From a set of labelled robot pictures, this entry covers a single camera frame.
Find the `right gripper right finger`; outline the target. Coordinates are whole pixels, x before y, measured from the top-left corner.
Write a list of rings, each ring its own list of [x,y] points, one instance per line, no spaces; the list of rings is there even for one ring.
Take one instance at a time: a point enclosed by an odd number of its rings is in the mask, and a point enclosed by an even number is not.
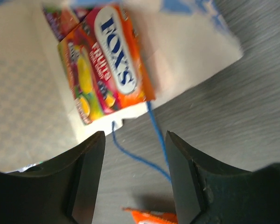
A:
[[[280,163],[247,171],[165,137],[180,224],[280,224]]]

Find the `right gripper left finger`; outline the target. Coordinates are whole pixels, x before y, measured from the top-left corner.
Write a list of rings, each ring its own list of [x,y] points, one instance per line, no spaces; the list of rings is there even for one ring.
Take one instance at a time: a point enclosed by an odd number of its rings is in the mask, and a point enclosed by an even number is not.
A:
[[[104,154],[98,131],[24,172],[0,172],[0,224],[90,224]]]

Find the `blue checkered paper bag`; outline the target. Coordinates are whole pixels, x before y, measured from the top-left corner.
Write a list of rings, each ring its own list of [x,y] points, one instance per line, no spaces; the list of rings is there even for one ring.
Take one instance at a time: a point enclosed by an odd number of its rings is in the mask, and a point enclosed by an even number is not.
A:
[[[212,0],[121,0],[156,90],[153,107],[239,60],[243,51]],[[0,0],[0,171],[54,157],[112,122],[147,112],[144,103],[84,125],[41,0]]]

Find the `orange Fox's candy bag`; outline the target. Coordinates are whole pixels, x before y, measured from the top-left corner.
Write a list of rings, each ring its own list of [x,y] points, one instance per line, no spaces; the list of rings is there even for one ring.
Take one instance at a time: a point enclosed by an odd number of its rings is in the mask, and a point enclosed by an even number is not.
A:
[[[177,215],[168,212],[157,212],[150,210],[137,210],[133,208],[122,208],[129,212],[136,224],[178,224]]]
[[[82,122],[155,99],[138,38],[118,4],[93,8],[58,44]]]

